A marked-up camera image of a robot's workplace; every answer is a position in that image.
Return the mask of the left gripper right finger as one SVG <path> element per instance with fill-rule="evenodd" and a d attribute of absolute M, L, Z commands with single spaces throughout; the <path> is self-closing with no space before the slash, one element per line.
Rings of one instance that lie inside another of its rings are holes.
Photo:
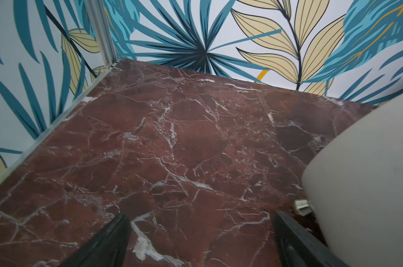
<path fill-rule="evenodd" d="M 284 267 L 345 267 L 328 247 L 311 235 L 289 214 L 278 211 L 273 227 L 279 257 Z"/>

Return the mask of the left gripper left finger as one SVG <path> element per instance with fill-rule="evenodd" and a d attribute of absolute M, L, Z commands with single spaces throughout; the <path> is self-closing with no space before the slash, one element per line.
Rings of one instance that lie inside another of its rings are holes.
<path fill-rule="evenodd" d="M 61 267 L 121 267 L 128 247 L 132 227 L 125 214 L 119 214 L 98 231 Z"/>

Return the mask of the white cylindrical drawer cabinet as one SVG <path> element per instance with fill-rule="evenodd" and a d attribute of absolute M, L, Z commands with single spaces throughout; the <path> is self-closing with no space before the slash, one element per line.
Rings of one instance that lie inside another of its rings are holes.
<path fill-rule="evenodd" d="M 309 163 L 302 187 L 330 250 L 351 267 L 403 267 L 403 94 Z"/>

